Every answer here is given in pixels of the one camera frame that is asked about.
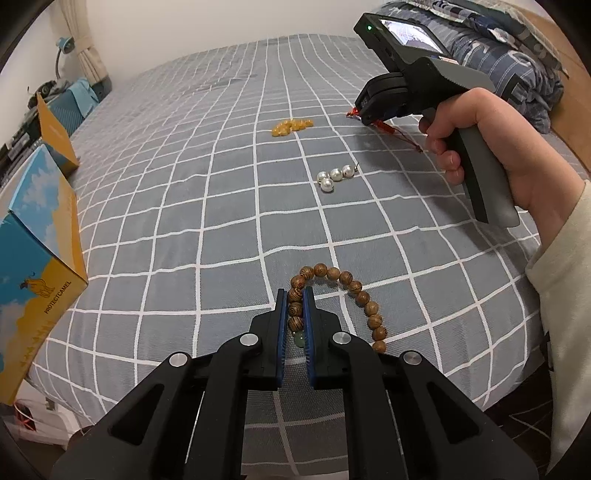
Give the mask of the cream sleeve right forearm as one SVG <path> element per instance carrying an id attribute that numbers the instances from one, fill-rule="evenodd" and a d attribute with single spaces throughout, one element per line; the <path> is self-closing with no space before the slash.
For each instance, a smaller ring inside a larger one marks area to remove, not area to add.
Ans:
<path id="1" fill-rule="evenodd" d="M 540 296 L 553 389 L 550 466 L 559 464 L 590 415 L 590 182 L 526 275 Z"/>

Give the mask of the person right hand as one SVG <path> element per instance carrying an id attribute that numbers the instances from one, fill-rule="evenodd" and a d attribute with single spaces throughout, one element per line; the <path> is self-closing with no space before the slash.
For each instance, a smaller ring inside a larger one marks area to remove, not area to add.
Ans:
<path id="1" fill-rule="evenodd" d="M 501 162 L 514 203 L 530 213 L 542 247 L 548 248 L 577 205 L 584 181 L 517 110 L 494 93 L 474 88 L 442 102 L 432 119 L 419 123 L 428 150 L 452 185 L 464 181 L 465 168 L 447 138 L 455 129 L 472 126 Z"/>

